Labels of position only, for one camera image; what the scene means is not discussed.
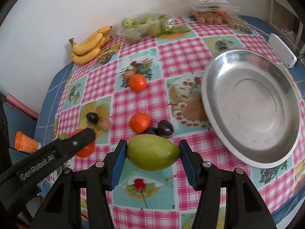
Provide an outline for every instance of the banana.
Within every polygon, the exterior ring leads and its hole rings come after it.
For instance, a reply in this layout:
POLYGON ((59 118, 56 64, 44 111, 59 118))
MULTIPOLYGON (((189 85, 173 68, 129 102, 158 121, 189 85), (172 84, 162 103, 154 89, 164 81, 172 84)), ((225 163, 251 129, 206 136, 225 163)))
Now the banana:
POLYGON ((112 26, 101 27, 99 30, 97 30, 93 34, 91 34, 83 43, 81 43, 81 45, 87 44, 88 42, 90 42, 98 33, 103 33, 103 34, 108 33, 111 30, 111 28, 112 28, 112 26))
POLYGON ((111 40, 112 36, 110 35, 106 35, 104 36, 101 41, 99 42, 99 44, 97 45, 97 47, 102 48, 104 45, 106 45, 110 40, 111 40))
POLYGON ((99 29, 99 33, 106 34, 111 30, 112 26, 105 26, 99 29))
POLYGON ((71 58, 74 63, 81 65, 94 59, 100 53, 100 51, 100 48, 94 48, 92 51, 83 56, 77 56, 75 53, 71 53, 71 58))
POLYGON ((71 43, 73 52, 78 56, 82 56, 96 48, 102 38, 103 33, 97 33, 97 35, 87 44, 77 45, 74 38, 69 39, 69 41, 71 43))
POLYGON ((105 42, 105 45, 111 40, 112 36, 110 35, 106 35, 106 42, 105 42))
POLYGON ((106 42, 106 37, 104 36, 96 47, 101 48, 106 42))

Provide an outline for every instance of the metal plate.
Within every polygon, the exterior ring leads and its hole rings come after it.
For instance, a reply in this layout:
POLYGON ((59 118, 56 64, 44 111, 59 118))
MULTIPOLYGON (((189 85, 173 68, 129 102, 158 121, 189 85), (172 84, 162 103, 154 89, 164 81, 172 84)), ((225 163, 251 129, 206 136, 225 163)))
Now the metal plate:
POLYGON ((209 121, 231 153, 258 168, 272 168, 292 154, 300 110, 285 74, 266 57, 246 49, 215 56, 202 77, 209 121))

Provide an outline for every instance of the orange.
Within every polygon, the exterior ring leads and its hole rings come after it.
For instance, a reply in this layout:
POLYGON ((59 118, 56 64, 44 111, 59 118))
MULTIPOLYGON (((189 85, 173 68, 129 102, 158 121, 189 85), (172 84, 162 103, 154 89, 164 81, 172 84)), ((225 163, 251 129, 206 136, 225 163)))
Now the orange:
POLYGON ((129 87, 134 92, 141 92, 147 87, 146 78, 141 74, 135 74, 129 79, 129 87))
MULTIPOLYGON (((72 132, 72 136, 82 130, 83 129, 76 129, 74 132, 72 132)), ((82 158, 89 157, 94 152, 94 148, 95 148, 95 142, 93 141, 92 143, 81 149, 79 152, 77 152, 75 155, 82 158)))
POLYGON ((146 113, 136 113, 131 117, 129 126, 135 133, 140 134, 149 128, 150 118, 146 113))
POLYGON ((225 12, 223 12, 223 11, 213 11, 213 13, 216 15, 219 15, 219 16, 225 15, 225 12))

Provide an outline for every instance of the brown fruit in container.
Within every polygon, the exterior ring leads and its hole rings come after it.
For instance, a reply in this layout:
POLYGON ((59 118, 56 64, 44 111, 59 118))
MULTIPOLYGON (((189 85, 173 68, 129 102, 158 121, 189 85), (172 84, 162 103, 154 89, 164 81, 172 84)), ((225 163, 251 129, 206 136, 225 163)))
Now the brown fruit in container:
POLYGON ((192 11, 192 16, 194 16, 195 18, 199 18, 199 13, 197 11, 192 11))
POLYGON ((217 16, 217 18, 219 18, 222 22, 224 21, 224 18, 222 18, 221 16, 217 16))
POLYGON ((219 18, 215 18, 215 19, 214 19, 214 23, 215 23, 215 24, 221 24, 222 21, 221 21, 221 19, 219 19, 219 18))
POLYGON ((111 123, 107 118, 101 119, 99 120, 97 126, 99 127, 99 129, 101 129, 102 131, 107 131, 110 129, 111 127, 111 123))
POLYGON ((231 20, 228 17, 224 16, 223 18, 224 18, 224 21, 223 21, 224 23, 230 24, 231 20))
POLYGON ((205 18, 199 17, 199 18, 198 18, 198 22, 199 22, 200 24, 205 24, 205 18))
POLYGON ((124 73, 124 79, 128 81, 134 74, 133 70, 128 70, 124 73))
POLYGON ((206 14, 204 12, 199 12, 199 17, 206 18, 206 14))
POLYGON ((213 17, 207 17, 205 20, 207 23, 212 24, 214 22, 214 18, 213 17))

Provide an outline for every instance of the small green fruit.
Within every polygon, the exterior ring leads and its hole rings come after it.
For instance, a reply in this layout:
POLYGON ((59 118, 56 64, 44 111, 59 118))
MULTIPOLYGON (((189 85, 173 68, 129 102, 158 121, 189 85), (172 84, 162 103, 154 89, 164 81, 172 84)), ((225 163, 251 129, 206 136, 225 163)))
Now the small green fruit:
POLYGON ((142 25, 142 23, 141 23, 140 21, 134 21, 134 22, 132 23, 132 25, 134 25, 134 26, 139 26, 139 25, 142 25))
POLYGON ((168 17, 168 16, 167 15, 160 15, 158 19, 164 19, 166 17, 168 17))
POLYGON ((59 139, 67 139, 67 138, 69 138, 69 136, 68 136, 65 132, 62 132, 62 133, 59 135, 58 138, 59 138, 59 139))
POLYGON ((133 27, 127 28, 129 32, 125 33, 123 39, 127 43, 134 43, 141 39, 141 32, 135 30, 133 27))
POLYGON ((125 19, 122 21, 123 27, 131 27, 131 26, 132 26, 132 23, 133 23, 133 20, 130 19, 130 18, 125 18, 125 19))
POLYGON ((144 19, 144 21, 143 21, 143 24, 146 24, 146 23, 150 23, 150 22, 152 22, 153 21, 153 17, 146 17, 145 19, 144 19))
POLYGON ((140 169, 158 171, 170 167, 180 157, 178 146, 167 139, 140 134, 129 140, 126 156, 140 169))
POLYGON ((151 36, 157 36, 161 32, 161 24, 154 23, 148 27, 147 31, 151 36))

